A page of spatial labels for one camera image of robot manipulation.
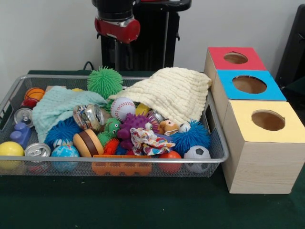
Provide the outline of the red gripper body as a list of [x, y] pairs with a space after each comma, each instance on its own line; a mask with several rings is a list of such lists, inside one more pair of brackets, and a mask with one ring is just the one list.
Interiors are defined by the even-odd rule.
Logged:
[[95, 18], [94, 24], [100, 35], [114, 38], [125, 44], [137, 40], [141, 29], [140, 23], [135, 18], [113, 22]]

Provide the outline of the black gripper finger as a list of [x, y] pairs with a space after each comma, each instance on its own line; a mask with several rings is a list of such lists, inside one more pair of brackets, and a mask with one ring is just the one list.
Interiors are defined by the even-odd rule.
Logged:
[[116, 69], [121, 69], [121, 43], [116, 41]]
[[131, 70], [133, 68], [133, 57], [132, 57], [132, 48], [130, 44], [126, 46], [126, 69]]

